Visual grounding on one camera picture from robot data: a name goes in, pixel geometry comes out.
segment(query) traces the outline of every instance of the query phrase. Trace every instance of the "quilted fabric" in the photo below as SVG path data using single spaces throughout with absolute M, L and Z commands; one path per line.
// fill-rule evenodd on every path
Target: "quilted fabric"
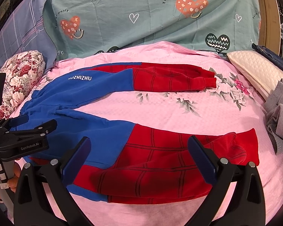
M 8 118 L 29 95 L 45 70 L 43 55 L 37 51 L 15 54 L 5 61 L 0 73 L 6 73 L 0 119 Z
M 227 56 L 265 100 L 283 79 L 283 71 L 255 51 L 236 51 Z

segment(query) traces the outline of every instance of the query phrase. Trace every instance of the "metal screw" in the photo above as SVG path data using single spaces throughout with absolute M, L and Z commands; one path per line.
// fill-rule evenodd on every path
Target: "metal screw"
M 58 162 L 59 161 L 57 159 L 53 159 L 53 160 L 50 161 L 50 164 L 54 166 L 54 165 L 58 164 Z
M 249 164 L 250 167 L 255 167 L 256 166 L 256 164 L 253 161 L 250 161 L 248 164 Z
M 29 168 L 30 167 L 30 163 L 25 163 L 24 164 L 24 168 Z
M 228 164 L 228 159 L 227 158 L 221 158 L 220 162 L 224 165 Z

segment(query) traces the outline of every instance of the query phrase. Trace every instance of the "denim fabric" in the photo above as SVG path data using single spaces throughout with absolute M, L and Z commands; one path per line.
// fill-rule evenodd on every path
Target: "denim fabric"
M 283 71 L 283 59 L 264 46 L 252 44 L 252 48 Z

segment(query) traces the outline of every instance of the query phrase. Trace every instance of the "blue fabric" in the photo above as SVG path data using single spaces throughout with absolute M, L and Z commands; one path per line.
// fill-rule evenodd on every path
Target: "blue fabric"
M 252 44 L 252 48 L 283 71 L 283 59 L 279 55 L 275 54 L 265 46 L 259 46 L 254 43 Z
M 91 140 L 91 152 L 85 165 L 107 169 L 115 163 L 135 123 L 109 121 L 74 109 L 109 93 L 133 91 L 133 70 L 107 73 L 90 69 L 92 67 L 56 78 L 42 90 L 34 91 L 32 99 L 22 107 L 20 114 L 28 115 L 29 121 L 13 130 L 32 129 L 51 119 L 58 123 L 57 129 L 47 135 L 49 149 L 33 154 L 32 157 L 59 159 L 86 136 Z M 67 188 L 71 193 L 94 201 L 107 201 L 105 195 L 93 193 L 76 185 Z
M 38 50 L 46 63 L 45 73 L 54 66 L 57 50 L 43 24 L 46 0 L 23 0 L 0 31 L 0 68 L 17 53 Z

